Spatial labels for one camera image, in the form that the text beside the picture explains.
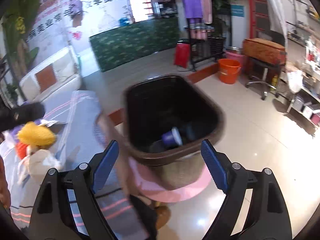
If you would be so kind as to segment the red ladder shelf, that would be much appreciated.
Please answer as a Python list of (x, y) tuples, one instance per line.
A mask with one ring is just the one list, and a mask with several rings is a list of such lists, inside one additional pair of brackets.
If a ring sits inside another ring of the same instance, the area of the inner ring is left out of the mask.
[(248, 0), (249, 37), (256, 38), (260, 32), (270, 30), (267, 0)]

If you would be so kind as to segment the red bag on floor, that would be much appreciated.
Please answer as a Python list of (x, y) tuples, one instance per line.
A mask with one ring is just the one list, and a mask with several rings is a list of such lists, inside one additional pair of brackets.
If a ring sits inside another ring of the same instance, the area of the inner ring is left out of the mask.
[(175, 49), (174, 65), (187, 69), (190, 58), (190, 45), (178, 42)]

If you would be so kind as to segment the pink basin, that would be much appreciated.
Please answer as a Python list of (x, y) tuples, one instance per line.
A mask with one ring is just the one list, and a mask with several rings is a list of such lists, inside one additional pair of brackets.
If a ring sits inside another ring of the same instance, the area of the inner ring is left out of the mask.
[(225, 55), (226, 55), (226, 58), (228, 58), (228, 59), (232, 59), (232, 60), (238, 61), (240, 63), (241, 67), (245, 64), (246, 59), (247, 59), (246, 55), (233, 53), (233, 52), (230, 52), (230, 51), (226, 51)]

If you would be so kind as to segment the orange patterned stool cushion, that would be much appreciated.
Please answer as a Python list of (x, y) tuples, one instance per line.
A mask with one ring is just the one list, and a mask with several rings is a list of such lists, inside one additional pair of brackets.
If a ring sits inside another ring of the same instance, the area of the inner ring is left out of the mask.
[(262, 38), (243, 40), (242, 52), (247, 57), (252, 57), (272, 65), (284, 65), (286, 62), (285, 47)]

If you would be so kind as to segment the large banana plant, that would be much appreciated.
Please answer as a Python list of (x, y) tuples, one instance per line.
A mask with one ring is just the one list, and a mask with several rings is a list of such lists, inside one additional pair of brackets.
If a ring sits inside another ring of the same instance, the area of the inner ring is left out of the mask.
[(18, 80), (27, 74), (31, 55), (27, 39), (40, 8), (40, 0), (1, 0), (1, 20), (5, 46)]

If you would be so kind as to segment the green patterned counter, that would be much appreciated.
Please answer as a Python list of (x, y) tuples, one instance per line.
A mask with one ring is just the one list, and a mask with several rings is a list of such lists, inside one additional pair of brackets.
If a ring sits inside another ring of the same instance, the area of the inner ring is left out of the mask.
[(89, 38), (101, 72), (174, 48), (180, 38), (178, 18), (158, 18), (114, 28)]

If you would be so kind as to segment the orange foam fruit net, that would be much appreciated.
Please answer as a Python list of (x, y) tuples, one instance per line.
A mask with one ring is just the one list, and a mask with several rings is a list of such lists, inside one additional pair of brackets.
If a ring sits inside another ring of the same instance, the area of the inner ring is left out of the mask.
[(18, 142), (15, 145), (15, 151), (20, 160), (24, 159), (27, 156), (27, 147), (28, 145), (22, 142)]

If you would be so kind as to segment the black iron rack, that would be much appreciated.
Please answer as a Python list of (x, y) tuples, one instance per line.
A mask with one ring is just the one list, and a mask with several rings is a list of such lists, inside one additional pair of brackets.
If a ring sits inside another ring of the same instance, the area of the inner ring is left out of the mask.
[(197, 71), (197, 65), (208, 60), (224, 57), (225, 49), (232, 44), (231, 19), (219, 15), (211, 24), (201, 18), (187, 19), (189, 62), (191, 71)]

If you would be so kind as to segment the purple instant noodle cup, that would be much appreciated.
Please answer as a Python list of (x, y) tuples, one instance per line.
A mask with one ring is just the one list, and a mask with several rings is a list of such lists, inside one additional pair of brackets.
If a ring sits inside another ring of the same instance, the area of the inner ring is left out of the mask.
[(165, 148), (174, 148), (183, 145), (180, 132), (177, 127), (173, 127), (167, 133), (162, 135), (162, 142)]

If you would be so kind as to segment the brown square cushion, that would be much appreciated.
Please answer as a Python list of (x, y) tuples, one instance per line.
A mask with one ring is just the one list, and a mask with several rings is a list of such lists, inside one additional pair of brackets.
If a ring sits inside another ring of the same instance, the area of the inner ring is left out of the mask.
[(52, 64), (48, 65), (43, 70), (36, 73), (35, 76), (40, 87), (40, 92), (44, 92), (49, 87), (57, 83), (57, 79)]

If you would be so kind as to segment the white tissue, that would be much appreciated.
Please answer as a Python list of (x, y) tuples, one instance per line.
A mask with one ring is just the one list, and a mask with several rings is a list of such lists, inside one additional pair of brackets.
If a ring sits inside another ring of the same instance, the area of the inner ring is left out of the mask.
[(49, 150), (38, 150), (19, 162), (17, 183), (21, 185), (30, 176), (36, 183), (41, 184), (51, 168), (61, 171), (63, 166)]

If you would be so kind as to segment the orange plastic bucket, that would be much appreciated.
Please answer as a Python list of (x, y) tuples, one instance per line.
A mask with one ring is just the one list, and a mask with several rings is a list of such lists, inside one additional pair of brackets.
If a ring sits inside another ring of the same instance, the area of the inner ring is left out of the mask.
[(240, 62), (233, 59), (219, 59), (218, 64), (220, 81), (228, 85), (234, 84), (241, 70)]

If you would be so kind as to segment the yellow foam fruit net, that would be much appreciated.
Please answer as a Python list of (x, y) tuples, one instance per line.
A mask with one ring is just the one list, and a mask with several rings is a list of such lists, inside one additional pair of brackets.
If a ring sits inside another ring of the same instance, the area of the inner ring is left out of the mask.
[(56, 141), (56, 135), (46, 126), (26, 123), (17, 133), (20, 142), (32, 146), (48, 146)]

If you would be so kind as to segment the swivel chair base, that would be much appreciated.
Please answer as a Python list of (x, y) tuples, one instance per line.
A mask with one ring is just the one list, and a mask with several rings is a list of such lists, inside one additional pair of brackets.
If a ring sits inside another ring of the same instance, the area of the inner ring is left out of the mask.
[(264, 67), (262, 78), (258, 78), (254, 75), (251, 75), (249, 77), (249, 81), (245, 84), (246, 88), (259, 85), (261, 87), (261, 100), (263, 101), (266, 100), (270, 90), (274, 91), (276, 94), (278, 90), (278, 83), (279, 83), (278, 75), (275, 75), (272, 79), (272, 82), (268, 83), (267, 82), (268, 71), (269, 71), (269, 68)]

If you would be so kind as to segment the dark brown trash bin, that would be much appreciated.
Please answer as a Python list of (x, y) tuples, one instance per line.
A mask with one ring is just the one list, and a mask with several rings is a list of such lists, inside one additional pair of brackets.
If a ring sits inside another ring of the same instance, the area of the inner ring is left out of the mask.
[[(186, 78), (164, 75), (127, 88), (124, 145), (167, 190), (199, 179), (204, 168), (201, 142), (218, 143), (225, 130), (222, 108)], [(177, 127), (183, 145), (165, 148), (162, 135)]]

